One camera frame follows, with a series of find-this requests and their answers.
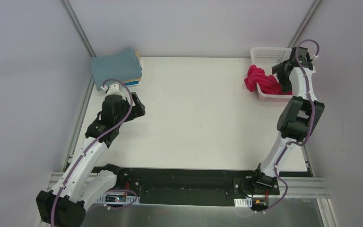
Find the red t shirt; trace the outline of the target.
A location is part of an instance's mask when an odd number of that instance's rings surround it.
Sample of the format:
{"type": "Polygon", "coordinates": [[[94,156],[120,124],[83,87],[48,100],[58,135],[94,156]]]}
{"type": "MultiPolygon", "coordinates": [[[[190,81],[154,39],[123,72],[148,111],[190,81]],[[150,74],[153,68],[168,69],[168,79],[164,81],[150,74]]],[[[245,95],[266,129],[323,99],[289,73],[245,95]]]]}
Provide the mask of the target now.
{"type": "Polygon", "coordinates": [[[262,93],[266,95],[292,95],[292,92],[283,93],[282,88],[273,75],[267,76],[262,68],[256,65],[251,65],[247,72],[247,77],[244,79],[246,88],[253,92],[257,85],[262,93]]]}

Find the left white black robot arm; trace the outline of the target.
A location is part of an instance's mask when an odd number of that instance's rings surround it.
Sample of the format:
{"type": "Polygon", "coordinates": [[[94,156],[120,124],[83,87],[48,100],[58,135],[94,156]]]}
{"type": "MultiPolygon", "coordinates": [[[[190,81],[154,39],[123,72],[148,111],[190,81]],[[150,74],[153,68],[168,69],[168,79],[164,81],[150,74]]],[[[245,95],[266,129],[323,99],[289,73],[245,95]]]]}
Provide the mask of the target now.
{"type": "Polygon", "coordinates": [[[146,113],[137,93],[128,87],[125,90],[127,96],[118,84],[107,87],[101,111],[88,126],[79,152],[57,183],[49,191],[38,193],[36,204],[43,222],[52,227],[79,227],[101,195],[124,188],[125,178],[119,175],[121,168],[112,164],[91,181],[88,178],[119,135],[120,126],[146,113]]]}

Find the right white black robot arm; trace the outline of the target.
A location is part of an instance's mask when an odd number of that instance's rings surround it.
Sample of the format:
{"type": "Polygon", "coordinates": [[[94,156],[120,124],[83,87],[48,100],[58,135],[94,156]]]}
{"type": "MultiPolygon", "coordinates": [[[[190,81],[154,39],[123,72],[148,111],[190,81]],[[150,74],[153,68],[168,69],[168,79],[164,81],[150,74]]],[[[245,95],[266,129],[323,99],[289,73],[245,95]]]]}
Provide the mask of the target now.
{"type": "Polygon", "coordinates": [[[277,175],[291,151],[311,136],[325,105],[314,94],[312,75],[315,68],[308,50],[294,47],[289,57],[272,66],[283,93],[291,92],[287,106],[277,122],[277,139],[267,157],[247,180],[251,194],[279,194],[277,175]]]}

